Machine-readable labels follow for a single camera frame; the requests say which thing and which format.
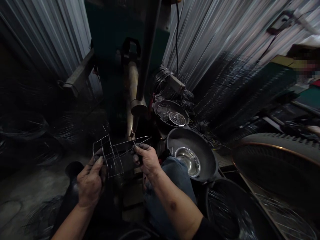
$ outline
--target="metal rod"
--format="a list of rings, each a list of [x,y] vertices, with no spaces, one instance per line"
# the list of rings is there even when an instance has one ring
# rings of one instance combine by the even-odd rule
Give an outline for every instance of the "metal rod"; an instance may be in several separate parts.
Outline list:
[[[149,65],[151,60],[152,47],[154,37],[156,35],[157,23],[160,14],[161,0],[148,1],[147,16],[144,28],[144,38],[142,47],[142,56],[139,72],[139,81],[137,88],[136,99],[142,101],[144,88],[149,72]]]
[[[137,131],[138,123],[139,123],[139,117],[133,116],[132,130],[131,130],[131,134],[130,134],[130,137],[131,137],[131,138],[133,138],[134,134],[135,134],[136,131]]]

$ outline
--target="left hand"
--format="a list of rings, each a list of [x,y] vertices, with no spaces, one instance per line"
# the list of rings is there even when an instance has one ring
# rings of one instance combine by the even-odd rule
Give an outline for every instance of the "left hand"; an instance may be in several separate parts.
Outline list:
[[[103,165],[101,156],[95,163],[93,157],[88,165],[78,174],[77,182],[79,187],[79,203],[83,208],[94,208],[103,192],[103,184],[106,178],[106,167]]]

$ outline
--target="forearm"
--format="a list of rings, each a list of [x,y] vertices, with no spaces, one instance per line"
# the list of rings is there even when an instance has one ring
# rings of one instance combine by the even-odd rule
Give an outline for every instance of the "forearm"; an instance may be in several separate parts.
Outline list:
[[[203,215],[193,201],[161,169],[148,179],[181,239],[192,239]]]
[[[78,204],[64,220],[52,240],[80,240],[88,228],[94,208],[82,208]]]

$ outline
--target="right hand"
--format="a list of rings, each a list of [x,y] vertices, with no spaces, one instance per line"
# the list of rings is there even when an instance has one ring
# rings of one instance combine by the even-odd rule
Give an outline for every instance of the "right hand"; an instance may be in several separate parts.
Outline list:
[[[137,154],[142,156],[143,164],[140,166],[140,168],[145,175],[148,176],[149,174],[155,174],[159,170],[161,170],[161,166],[159,163],[156,150],[153,147],[147,144],[141,143],[139,147],[135,145],[133,149]],[[133,161],[137,165],[140,164],[138,155],[135,154],[133,156]]]

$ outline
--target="hand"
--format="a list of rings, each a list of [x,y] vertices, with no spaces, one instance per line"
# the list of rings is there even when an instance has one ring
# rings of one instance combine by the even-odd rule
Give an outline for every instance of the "hand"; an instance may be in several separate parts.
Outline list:
[[[95,163],[93,157],[88,165],[78,174],[77,182],[79,187],[79,203],[80,207],[95,208],[100,195],[103,192],[103,184],[106,177],[106,168],[103,165],[103,157],[101,156]]]
[[[140,168],[145,175],[148,176],[149,174],[154,174],[161,170],[156,150],[153,147],[141,143],[139,147],[135,145],[133,149],[137,154],[142,156],[143,164],[140,166]],[[139,165],[139,157],[137,154],[133,156],[133,161]]]

